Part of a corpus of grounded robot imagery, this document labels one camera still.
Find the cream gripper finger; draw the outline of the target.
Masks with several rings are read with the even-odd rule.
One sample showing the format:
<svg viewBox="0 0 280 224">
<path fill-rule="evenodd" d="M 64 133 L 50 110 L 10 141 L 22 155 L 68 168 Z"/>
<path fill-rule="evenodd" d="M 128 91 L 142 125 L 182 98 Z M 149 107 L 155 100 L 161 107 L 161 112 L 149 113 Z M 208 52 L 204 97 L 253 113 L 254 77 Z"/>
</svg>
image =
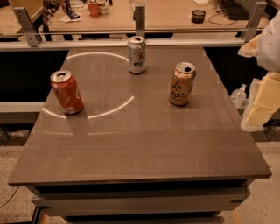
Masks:
<svg viewBox="0 0 280 224">
<path fill-rule="evenodd" d="M 260 37 L 261 35 L 253 37 L 247 44 L 239 49 L 238 54 L 246 58 L 256 57 Z"/>
<path fill-rule="evenodd" d="M 248 105 L 241 119 L 241 129 L 263 130 L 263 125 L 280 109 L 280 73 L 267 72 L 260 80 L 254 78 L 249 88 Z"/>
</svg>

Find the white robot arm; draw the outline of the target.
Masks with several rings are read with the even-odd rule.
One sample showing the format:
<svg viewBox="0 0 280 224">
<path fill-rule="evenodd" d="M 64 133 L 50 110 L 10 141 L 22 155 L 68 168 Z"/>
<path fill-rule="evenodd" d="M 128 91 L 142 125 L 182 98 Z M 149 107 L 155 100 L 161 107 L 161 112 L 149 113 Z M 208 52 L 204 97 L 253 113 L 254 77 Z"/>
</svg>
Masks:
<svg viewBox="0 0 280 224">
<path fill-rule="evenodd" d="M 244 131 L 255 132 L 280 109 L 280 11 L 238 54 L 256 57 L 257 65 L 267 71 L 261 80 L 251 83 L 249 103 L 241 119 Z"/>
</svg>

